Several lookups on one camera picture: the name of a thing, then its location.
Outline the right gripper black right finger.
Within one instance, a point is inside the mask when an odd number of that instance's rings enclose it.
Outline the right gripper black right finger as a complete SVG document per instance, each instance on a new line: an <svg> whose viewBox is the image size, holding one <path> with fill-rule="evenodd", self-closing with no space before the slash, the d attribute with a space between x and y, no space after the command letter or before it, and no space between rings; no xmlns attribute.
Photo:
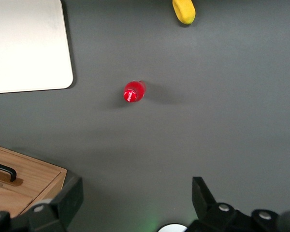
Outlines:
<svg viewBox="0 0 290 232"><path fill-rule="evenodd" d="M192 179L192 203L197 219L192 222L193 232L276 232L278 214L255 209L245 215L227 203L215 200L201 177Z"/></svg>

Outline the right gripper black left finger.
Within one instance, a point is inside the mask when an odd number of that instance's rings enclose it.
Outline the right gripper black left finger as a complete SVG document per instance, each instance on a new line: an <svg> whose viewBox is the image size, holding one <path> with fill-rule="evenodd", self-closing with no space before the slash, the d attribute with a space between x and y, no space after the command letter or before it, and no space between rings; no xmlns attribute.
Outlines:
<svg viewBox="0 0 290 232"><path fill-rule="evenodd" d="M83 200L82 178L74 176L53 199L40 201L19 216L0 211L0 232L66 232Z"/></svg>

